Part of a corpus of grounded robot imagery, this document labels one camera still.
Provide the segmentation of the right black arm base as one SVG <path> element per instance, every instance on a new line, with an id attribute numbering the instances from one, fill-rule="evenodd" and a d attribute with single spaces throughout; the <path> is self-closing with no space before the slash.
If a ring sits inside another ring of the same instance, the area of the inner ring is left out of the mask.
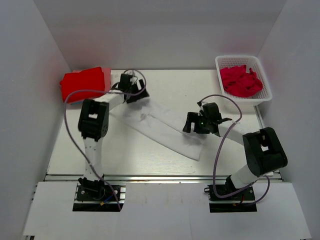
<path id="1" fill-rule="evenodd" d="M 237 191 L 237 189 L 234 187 L 229 177 L 226 179 L 224 184 L 216 184 L 215 186 L 216 186 L 216 192 L 221 196 L 228 195 Z M 256 199 L 252 187 L 248 187 L 237 194 L 233 194 L 232 196 L 224 197 L 224 198 L 217 197 L 217 195 L 214 192 L 214 188 L 212 184 L 205 187 L 203 191 L 204 193 L 209 195 L 209 199 L 211 201 L 226 200 L 226 201 L 244 202 L 244 201 L 254 201 Z"/>

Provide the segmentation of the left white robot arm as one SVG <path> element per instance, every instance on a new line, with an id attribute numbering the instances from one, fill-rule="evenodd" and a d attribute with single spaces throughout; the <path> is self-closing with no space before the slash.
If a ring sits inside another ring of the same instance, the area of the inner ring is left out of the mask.
<path id="1" fill-rule="evenodd" d="M 78 121 L 78 130 L 84 142 L 85 171 L 83 177 L 89 181 L 102 181 L 102 143 L 109 129 L 109 113 L 124 103 L 134 103 L 147 98 L 146 78 L 138 78 L 127 70 L 120 75 L 109 92 L 94 99 L 85 99 Z"/>

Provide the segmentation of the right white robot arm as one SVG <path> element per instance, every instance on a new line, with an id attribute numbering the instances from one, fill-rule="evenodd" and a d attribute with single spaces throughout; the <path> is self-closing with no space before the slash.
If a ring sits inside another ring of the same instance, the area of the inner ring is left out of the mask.
<path id="1" fill-rule="evenodd" d="M 225 192 L 229 198 L 238 199 L 246 186 L 288 165 L 288 158 L 273 128 L 249 132 L 239 121 L 223 118 L 216 103 L 199 105 L 199 112 L 187 113 L 182 129 L 184 133 L 214 134 L 222 138 L 221 144 L 229 139 L 244 147 L 245 165 L 225 181 Z"/>

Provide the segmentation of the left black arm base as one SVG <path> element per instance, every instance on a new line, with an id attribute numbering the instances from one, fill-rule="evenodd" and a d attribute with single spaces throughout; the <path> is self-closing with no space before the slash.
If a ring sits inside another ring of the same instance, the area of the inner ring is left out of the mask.
<path id="1" fill-rule="evenodd" d="M 115 195 L 120 198 L 120 185 L 112 185 L 112 190 L 104 181 L 88 180 L 86 177 L 80 177 L 78 183 L 75 197 L 77 201 L 115 201 Z"/>

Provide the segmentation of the white t shirt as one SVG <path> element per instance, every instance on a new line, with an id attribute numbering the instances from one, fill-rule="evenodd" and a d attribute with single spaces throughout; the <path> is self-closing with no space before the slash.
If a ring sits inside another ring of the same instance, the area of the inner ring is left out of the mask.
<path id="1" fill-rule="evenodd" d="M 149 139 L 189 159 L 199 161 L 205 137 L 185 133 L 185 120 L 151 98 L 115 107 L 110 114 Z"/>

